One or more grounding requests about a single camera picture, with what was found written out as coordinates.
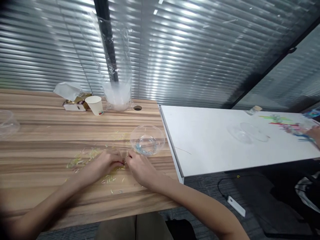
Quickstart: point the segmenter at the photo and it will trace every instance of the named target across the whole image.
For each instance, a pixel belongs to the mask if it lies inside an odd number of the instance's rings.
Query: person's hand
[[[145,156],[129,150],[125,160],[133,177],[142,186],[154,190],[156,185],[162,182],[164,175],[158,172]]]
[[[77,182],[79,187],[83,188],[109,174],[115,167],[123,165],[124,161],[118,150],[103,151],[75,174],[71,181]]]
[[[320,126],[313,126],[309,131],[306,132],[306,134],[316,141],[320,140]]]

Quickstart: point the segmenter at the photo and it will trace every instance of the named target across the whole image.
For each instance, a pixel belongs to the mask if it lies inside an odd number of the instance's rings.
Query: white table
[[[314,143],[300,142],[301,137],[270,124],[272,119],[259,117],[279,114],[292,123],[303,123],[305,118],[299,113],[260,112],[250,116],[242,110],[176,106],[160,109],[181,177],[320,157]],[[241,122],[258,127],[269,140],[239,142],[227,127]]]

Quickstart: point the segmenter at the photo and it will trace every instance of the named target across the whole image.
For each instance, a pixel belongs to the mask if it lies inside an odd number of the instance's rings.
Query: wooden table
[[[0,89],[0,109],[12,111],[20,123],[19,132],[0,144],[1,210],[7,220],[24,215],[73,176],[67,163],[83,149],[103,150],[107,144],[126,156],[135,127],[151,124],[165,134],[156,101],[134,100],[141,111],[105,111],[102,116],[66,111],[62,102],[54,93]],[[157,170],[178,179],[167,141],[149,160]],[[177,206],[142,188],[128,169],[117,171],[115,178],[110,184],[98,181],[71,199],[48,229]]]

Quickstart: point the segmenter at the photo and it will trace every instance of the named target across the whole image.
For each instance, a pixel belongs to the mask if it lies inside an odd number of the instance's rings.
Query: pants
[[[100,223],[95,240],[173,240],[157,212],[112,219]]]

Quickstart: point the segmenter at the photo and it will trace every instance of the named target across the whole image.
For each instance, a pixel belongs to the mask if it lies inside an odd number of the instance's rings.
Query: clear plastic bag
[[[90,32],[81,31],[97,65],[102,89],[107,100],[107,110],[125,111],[133,108],[131,100],[132,69],[129,52],[131,29],[124,23],[107,21],[88,13],[87,20],[93,31],[100,37],[106,64],[101,61],[90,44]]]

